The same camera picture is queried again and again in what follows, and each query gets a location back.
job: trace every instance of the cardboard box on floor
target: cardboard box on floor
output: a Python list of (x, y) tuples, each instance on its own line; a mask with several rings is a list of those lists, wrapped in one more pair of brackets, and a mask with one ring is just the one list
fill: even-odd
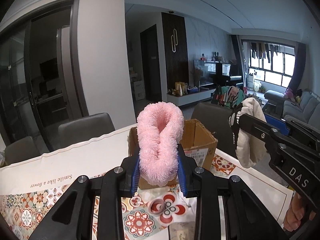
[[(138, 145), (137, 128), (133, 127), (129, 132), (129, 156), (134, 154)], [(216, 151), (218, 140), (196, 119), (186, 120), (184, 122), (183, 136), (180, 141), (186, 156), (193, 157), (198, 166), (210, 170), (214, 153)], [(168, 182), (167, 186), (175, 185), (178, 182), (173, 179)], [(149, 189), (156, 188), (140, 178), (139, 188)]]

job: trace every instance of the dining chair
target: dining chair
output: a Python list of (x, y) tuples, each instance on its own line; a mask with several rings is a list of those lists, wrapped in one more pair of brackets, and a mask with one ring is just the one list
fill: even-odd
[(232, 110), (208, 102), (195, 106), (191, 119), (198, 119), (218, 139), (217, 148), (237, 159), (228, 118)]
[(107, 113), (93, 114), (72, 120), (58, 128), (60, 147), (65, 148), (113, 131), (115, 131), (115, 127)]
[(40, 156), (40, 152), (31, 136), (27, 136), (8, 145), (4, 149), (4, 154), (6, 165), (23, 162)]

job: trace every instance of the finger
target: finger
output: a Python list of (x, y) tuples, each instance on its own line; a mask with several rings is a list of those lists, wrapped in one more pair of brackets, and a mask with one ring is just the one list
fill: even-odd
[(301, 220), (303, 218), (305, 211), (302, 206), (302, 199), (298, 193), (296, 193), (293, 197), (292, 211), (298, 220)]
[(316, 216), (316, 213), (311, 211), (309, 219), (312, 221), (315, 218), (315, 216)]
[(301, 221), (299, 221), (297, 219), (296, 215), (294, 214), (294, 212), (292, 210), (292, 206), (290, 206), (287, 211), (287, 222), (289, 223), (290, 227), (293, 230), (296, 230), (301, 224)]
[(290, 226), (290, 224), (289, 224), (288, 221), (287, 221), (287, 214), (286, 214), (285, 217), (284, 217), (283, 227), (284, 227), (285, 229), (287, 229), (289, 232), (292, 232), (292, 231), (293, 231), (292, 227)]

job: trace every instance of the door handle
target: door handle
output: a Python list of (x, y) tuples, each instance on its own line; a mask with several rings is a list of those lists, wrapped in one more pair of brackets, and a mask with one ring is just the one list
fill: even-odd
[(176, 44), (175, 41), (173, 41), (174, 37), (173, 35), (171, 35), (171, 48), (172, 48), (172, 52), (176, 52)]
[(30, 100), (30, 104), (31, 104), (32, 108), (34, 108), (35, 105), (34, 105), (34, 103), (33, 103), (33, 98), (32, 98), (31, 92), (29, 92), (29, 100)]
[(177, 34), (176, 29), (173, 29), (173, 35), (174, 35), (174, 44), (177, 46), (178, 45), (178, 34)]

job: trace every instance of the purple curtain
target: purple curtain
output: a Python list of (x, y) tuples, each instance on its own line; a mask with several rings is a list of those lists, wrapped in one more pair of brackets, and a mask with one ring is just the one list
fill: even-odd
[(288, 88), (290, 88), (293, 91), (293, 93), (296, 92), (298, 86), (300, 85), (305, 66), (306, 45), (299, 42), (295, 55), (293, 75), (288, 86)]

